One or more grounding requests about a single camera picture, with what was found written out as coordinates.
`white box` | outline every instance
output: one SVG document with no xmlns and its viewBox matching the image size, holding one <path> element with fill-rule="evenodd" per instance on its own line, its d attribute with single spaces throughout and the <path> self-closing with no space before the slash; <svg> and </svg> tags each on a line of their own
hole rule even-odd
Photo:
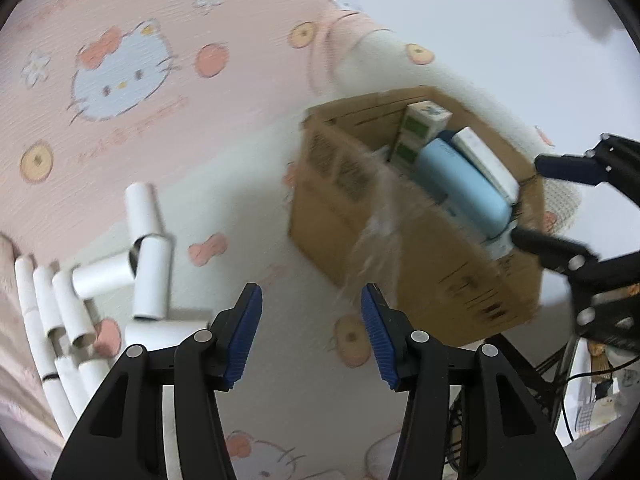
<svg viewBox="0 0 640 480">
<path fill-rule="evenodd" d="M 453 136 L 451 142 L 494 185 L 510 205 L 517 203 L 520 184 L 475 131 L 469 127 L 464 128 Z"/>
</svg>

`pink bow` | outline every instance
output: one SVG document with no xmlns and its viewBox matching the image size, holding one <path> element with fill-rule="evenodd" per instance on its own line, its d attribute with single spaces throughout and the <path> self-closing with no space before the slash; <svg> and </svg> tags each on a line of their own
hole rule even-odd
<svg viewBox="0 0 640 480">
<path fill-rule="evenodd" d="M 82 66 L 94 70 L 101 65 L 104 56 L 113 54 L 118 49 L 121 41 L 122 33 L 120 29 L 118 27 L 111 27 L 101 35 L 100 40 L 84 48 L 80 54 L 78 54 L 78 59 L 80 63 L 82 63 Z"/>
</svg>

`pink fabric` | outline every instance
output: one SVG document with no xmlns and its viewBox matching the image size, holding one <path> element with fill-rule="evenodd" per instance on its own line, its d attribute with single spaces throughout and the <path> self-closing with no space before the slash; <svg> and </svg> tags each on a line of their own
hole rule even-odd
<svg viewBox="0 0 640 480">
<path fill-rule="evenodd" d="M 328 33 L 355 13 L 358 37 L 379 28 L 359 0 L 24 0 L 0 32 L 0 226 L 40 264 L 70 256 L 124 217 L 131 182 L 162 189 L 305 106 L 354 43 Z M 164 56 L 138 70 L 146 48 Z M 154 67 L 166 77 L 130 105 L 83 111 Z"/>
</svg>

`black cable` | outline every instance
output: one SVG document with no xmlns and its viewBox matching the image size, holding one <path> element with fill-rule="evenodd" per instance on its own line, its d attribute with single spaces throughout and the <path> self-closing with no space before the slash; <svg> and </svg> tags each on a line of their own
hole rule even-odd
<svg viewBox="0 0 640 480">
<path fill-rule="evenodd" d="M 575 374 L 572 375 L 571 377 L 569 377 L 567 380 L 563 381 L 562 383 L 558 384 L 558 388 L 561 388 L 562 386 L 565 386 L 569 381 L 573 381 L 574 379 L 578 379 L 580 377 L 593 377 L 596 375 L 607 375 L 607 374 L 612 374 L 613 372 L 617 372 L 619 370 L 622 370 L 622 368 L 626 368 L 628 366 L 631 366 L 633 363 L 637 362 L 638 360 L 640 360 L 640 355 L 634 357 L 633 359 L 627 361 L 624 364 L 621 364 L 620 366 L 616 366 L 614 368 L 610 368 L 607 370 L 602 370 L 600 372 L 585 372 L 582 374 Z"/>
<path fill-rule="evenodd" d="M 574 441 L 574 434 L 571 432 L 571 428 L 569 427 L 569 418 L 566 416 L 566 408 L 564 407 L 564 397 L 562 398 L 562 416 L 564 417 L 564 425 L 566 426 L 566 432 L 569 434 L 569 438 L 571 442 Z"/>
<path fill-rule="evenodd" d="M 585 373 L 581 373 L 581 374 L 575 374 L 570 376 L 567 380 L 563 381 L 561 384 L 558 385 L 558 388 L 565 386 L 566 384 L 569 383 L 569 381 L 573 381 L 574 379 L 579 379 L 581 377 L 593 377 L 596 375 L 606 375 L 606 374 L 612 374 L 613 372 L 617 372 L 619 370 L 622 370 L 623 368 L 626 368 L 628 366 L 631 366 L 633 363 L 637 362 L 640 360 L 640 355 L 634 357 L 633 359 L 627 361 L 626 363 L 621 364 L 620 366 L 616 366 L 616 367 L 609 367 L 608 370 L 603 370 L 601 372 L 585 372 Z M 569 418 L 566 416 L 566 408 L 564 406 L 564 396 L 562 396 L 562 417 L 564 418 L 564 425 L 566 426 L 566 432 L 569 434 L 569 438 L 571 439 L 571 442 L 574 441 L 574 434 L 571 431 L 571 428 L 569 426 Z"/>
<path fill-rule="evenodd" d="M 566 345 L 564 345 L 561 349 L 559 349 L 557 352 L 547 357 L 538 366 L 536 366 L 536 371 L 540 375 L 542 375 L 548 372 L 549 370 L 551 370 L 551 368 L 554 365 L 558 364 L 562 360 L 562 358 L 564 357 L 565 351 L 566 351 Z"/>
</svg>

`white cardboard tube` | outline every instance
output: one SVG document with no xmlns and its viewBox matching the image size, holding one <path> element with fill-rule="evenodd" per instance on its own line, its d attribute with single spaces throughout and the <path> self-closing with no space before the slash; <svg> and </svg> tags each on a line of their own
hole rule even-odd
<svg viewBox="0 0 640 480">
<path fill-rule="evenodd" d="M 78 371 L 80 372 L 84 389 L 89 395 L 89 399 L 91 399 L 108 375 L 109 363 L 106 359 L 89 359 L 78 365 Z"/>
<path fill-rule="evenodd" d="M 62 382 L 57 377 L 47 379 L 42 383 L 42 388 L 44 389 L 44 396 L 47 397 L 53 418 L 58 428 L 60 428 L 60 433 L 67 440 L 74 430 L 78 418 L 71 408 L 69 399 L 66 398 Z"/>
<path fill-rule="evenodd" d="M 56 358 L 56 370 L 58 370 L 71 409 L 74 410 L 76 417 L 80 418 L 89 403 L 89 395 L 82 384 L 76 362 L 70 355 L 63 355 Z"/>
<path fill-rule="evenodd" d="M 53 277 L 53 293 L 69 342 L 77 348 L 93 343 L 96 337 L 95 328 L 84 302 L 76 296 L 69 270 L 60 270 Z"/>
<path fill-rule="evenodd" d="M 81 300 L 88 300 L 118 288 L 133 285 L 136 278 L 130 251 L 109 256 L 72 273 L 74 290 Z"/>
<path fill-rule="evenodd" d="M 177 346 L 191 334 L 207 328 L 207 321 L 131 321 L 124 330 L 126 346 L 139 344 L 147 351 Z"/>
<path fill-rule="evenodd" d="M 158 206 L 149 184 L 144 182 L 131 184 L 124 192 L 124 202 L 132 244 L 145 236 L 162 234 Z"/>
<path fill-rule="evenodd" d="M 20 256 L 15 261 L 15 284 L 22 313 L 38 309 L 36 289 L 33 285 L 33 262 L 28 256 Z"/>
<path fill-rule="evenodd" d="M 133 317 L 164 319 L 169 303 L 171 241 L 160 236 L 143 238 L 133 290 Z"/>
<path fill-rule="evenodd" d="M 27 341 L 29 342 L 31 355 L 36 363 L 36 370 L 40 380 L 57 374 L 55 365 L 56 352 L 49 338 L 44 335 L 40 313 L 37 309 L 24 314 L 24 329 L 27 333 Z"/>
<path fill-rule="evenodd" d="M 50 337 L 54 334 L 62 334 L 65 325 L 62 323 L 58 302 L 53 295 L 53 271 L 50 267 L 38 267 L 33 271 L 33 284 L 36 289 L 38 310 L 44 335 Z"/>
</svg>

